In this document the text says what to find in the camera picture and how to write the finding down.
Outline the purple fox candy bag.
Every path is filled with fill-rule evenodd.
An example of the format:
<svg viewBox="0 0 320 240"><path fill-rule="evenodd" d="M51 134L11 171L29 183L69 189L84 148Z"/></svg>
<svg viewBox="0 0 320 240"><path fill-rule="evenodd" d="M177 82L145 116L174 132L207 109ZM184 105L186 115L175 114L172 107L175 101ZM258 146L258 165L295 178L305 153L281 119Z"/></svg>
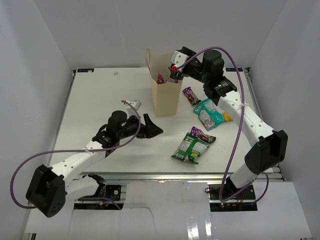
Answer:
<svg viewBox="0 0 320 240"><path fill-rule="evenodd" d="M165 84L167 81L163 78L161 74L157 75L157 84Z"/></svg>

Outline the purple m&m bar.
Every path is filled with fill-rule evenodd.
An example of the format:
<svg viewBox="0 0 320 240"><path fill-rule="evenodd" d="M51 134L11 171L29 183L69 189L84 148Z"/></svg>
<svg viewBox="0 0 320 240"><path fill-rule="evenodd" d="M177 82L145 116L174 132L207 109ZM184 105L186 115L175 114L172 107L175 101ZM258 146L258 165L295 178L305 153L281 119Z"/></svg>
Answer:
<svg viewBox="0 0 320 240"><path fill-rule="evenodd" d="M190 86L183 89L182 93L187 97L192 106L195 106L201 102L201 100L195 95Z"/></svg>

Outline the purple m&m bag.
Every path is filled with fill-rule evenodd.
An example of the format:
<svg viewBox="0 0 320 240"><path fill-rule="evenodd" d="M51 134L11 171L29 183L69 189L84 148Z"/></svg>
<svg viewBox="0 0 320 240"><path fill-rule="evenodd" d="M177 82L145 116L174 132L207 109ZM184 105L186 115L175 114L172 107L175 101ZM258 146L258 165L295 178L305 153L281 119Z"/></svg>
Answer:
<svg viewBox="0 0 320 240"><path fill-rule="evenodd" d="M193 126L191 128L190 135L193 137L196 137L197 139L199 139L207 144L212 144L217 139L215 136L205 134L202 130L200 130L199 128L197 128L195 126Z"/></svg>

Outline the green white snack bag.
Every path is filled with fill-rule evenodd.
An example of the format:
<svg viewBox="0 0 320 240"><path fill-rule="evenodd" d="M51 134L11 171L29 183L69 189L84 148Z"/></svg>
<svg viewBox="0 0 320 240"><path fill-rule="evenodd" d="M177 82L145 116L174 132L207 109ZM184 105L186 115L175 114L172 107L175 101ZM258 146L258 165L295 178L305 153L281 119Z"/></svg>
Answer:
<svg viewBox="0 0 320 240"><path fill-rule="evenodd" d="M171 158L185 163L198 165L198 158L202 156L209 147L209 144L194 136L191 136L191 134L188 132Z"/></svg>

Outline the teal red candy bag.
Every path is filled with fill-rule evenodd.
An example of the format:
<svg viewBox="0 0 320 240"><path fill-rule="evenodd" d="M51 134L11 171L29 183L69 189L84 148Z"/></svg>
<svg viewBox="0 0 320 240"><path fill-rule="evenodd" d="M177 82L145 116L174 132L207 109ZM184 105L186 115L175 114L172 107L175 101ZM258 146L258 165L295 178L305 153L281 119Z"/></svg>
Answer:
<svg viewBox="0 0 320 240"><path fill-rule="evenodd" d="M199 121L207 131L211 131L226 122L224 115L215 108L213 101L209 98L200 102L193 109L193 112L197 114Z"/></svg>

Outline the yellow snack packet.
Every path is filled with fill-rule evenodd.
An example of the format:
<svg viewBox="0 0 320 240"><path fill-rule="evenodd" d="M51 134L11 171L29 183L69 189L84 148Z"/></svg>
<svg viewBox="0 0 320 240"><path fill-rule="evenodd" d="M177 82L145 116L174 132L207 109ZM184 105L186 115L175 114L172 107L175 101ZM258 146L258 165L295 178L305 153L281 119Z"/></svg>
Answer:
<svg viewBox="0 0 320 240"><path fill-rule="evenodd" d="M225 122L230 122L233 120L226 112L223 112L222 115Z"/></svg>

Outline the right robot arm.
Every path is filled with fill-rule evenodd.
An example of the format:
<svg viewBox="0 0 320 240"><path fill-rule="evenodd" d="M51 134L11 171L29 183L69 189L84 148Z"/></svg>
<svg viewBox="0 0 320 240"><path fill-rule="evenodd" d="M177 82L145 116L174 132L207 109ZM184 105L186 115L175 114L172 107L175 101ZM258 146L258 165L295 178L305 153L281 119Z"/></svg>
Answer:
<svg viewBox="0 0 320 240"><path fill-rule="evenodd" d="M251 146L244 164L230 176L223 176L219 189L221 202L238 199L260 174L281 163L288 143L284 130L274 130L246 105L243 84L237 88L225 77L222 53L226 52L218 46L200 52L182 47L173 52L169 68L173 80L190 77L202 83L205 95L238 126L235 140L244 134Z"/></svg>

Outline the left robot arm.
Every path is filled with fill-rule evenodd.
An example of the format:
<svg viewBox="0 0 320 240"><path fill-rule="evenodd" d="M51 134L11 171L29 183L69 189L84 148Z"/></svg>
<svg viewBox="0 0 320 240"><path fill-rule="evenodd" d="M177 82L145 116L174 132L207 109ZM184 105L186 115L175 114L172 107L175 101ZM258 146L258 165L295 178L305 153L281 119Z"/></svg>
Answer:
<svg viewBox="0 0 320 240"><path fill-rule="evenodd" d="M26 199L46 217L55 216L64 206L72 180L90 166L113 153L125 138L151 139L164 131L148 114L144 123L137 116L128 117L124 111L114 111L92 140L67 159L50 167L40 165L34 171Z"/></svg>

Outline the right black table label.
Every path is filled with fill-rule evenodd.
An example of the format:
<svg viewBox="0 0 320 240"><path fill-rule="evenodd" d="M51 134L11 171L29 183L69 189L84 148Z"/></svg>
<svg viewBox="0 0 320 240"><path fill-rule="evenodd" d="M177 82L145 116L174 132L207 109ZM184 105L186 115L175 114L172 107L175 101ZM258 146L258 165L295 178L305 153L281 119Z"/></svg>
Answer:
<svg viewBox="0 0 320 240"><path fill-rule="evenodd" d="M238 71L238 72L243 72L244 70L243 70L243 68L241 68L241 67L239 67L237 70L236 70L236 68L234 68L234 67L226 67L226 68L225 68L225 71L226 71L226 72L236 72L236 71Z"/></svg>

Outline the black table label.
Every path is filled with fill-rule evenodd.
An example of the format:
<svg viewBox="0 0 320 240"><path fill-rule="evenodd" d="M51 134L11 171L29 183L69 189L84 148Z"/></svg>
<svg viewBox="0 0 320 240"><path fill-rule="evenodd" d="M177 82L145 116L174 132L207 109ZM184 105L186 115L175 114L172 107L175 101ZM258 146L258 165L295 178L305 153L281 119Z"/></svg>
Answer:
<svg viewBox="0 0 320 240"><path fill-rule="evenodd" d="M95 71L94 68L78 68L77 73L93 73Z"/></svg>
<svg viewBox="0 0 320 240"><path fill-rule="evenodd" d="M241 68L241 67L239 67L237 70L236 70L236 68L234 68L234 67L226 67L226 68L225 68L225 71L226 71L226 72L236 72L236 71L238 71L238 72L243 72L244 70L243 70L243 68Z"/></svg>

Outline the left black table label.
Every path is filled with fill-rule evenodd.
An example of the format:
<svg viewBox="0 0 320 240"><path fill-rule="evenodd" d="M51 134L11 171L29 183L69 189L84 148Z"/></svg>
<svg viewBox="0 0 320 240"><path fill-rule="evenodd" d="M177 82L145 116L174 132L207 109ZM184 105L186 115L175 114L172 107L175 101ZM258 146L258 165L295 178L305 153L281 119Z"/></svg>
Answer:
<svg viewBox="0 0 320 240"><path fill-rule="evenodd" d="M93 73L95 71L94 68L78 68L77 73Z"/></svg>

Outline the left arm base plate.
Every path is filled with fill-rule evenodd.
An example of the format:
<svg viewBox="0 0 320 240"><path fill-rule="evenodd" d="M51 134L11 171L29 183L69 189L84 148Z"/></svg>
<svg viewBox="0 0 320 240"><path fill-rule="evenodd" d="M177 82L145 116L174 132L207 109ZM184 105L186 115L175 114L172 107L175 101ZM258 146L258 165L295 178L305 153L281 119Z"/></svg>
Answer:
<svg viewBox="0 0 320 240"><path fill-rule="evenodd" d="M98 201L112 203L121 200L122 186L119 184L101 184L92 187L86 194L76 200L82 202Z"/></svg>

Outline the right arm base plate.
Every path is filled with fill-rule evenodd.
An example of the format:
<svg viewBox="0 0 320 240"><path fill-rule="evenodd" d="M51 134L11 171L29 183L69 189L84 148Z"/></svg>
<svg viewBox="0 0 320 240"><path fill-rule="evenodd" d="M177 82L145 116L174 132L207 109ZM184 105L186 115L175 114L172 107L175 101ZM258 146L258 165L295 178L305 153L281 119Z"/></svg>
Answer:
<svg viewBox="0 0 320 240"><path fill-rule="evenodd" d="M221 202L219 199L219 184L209 184L204 191L209 196L209 206L212 213L256 212L258 210L257 204L252 203L256 200L255 190L252 185L226 202Z"/></svg>

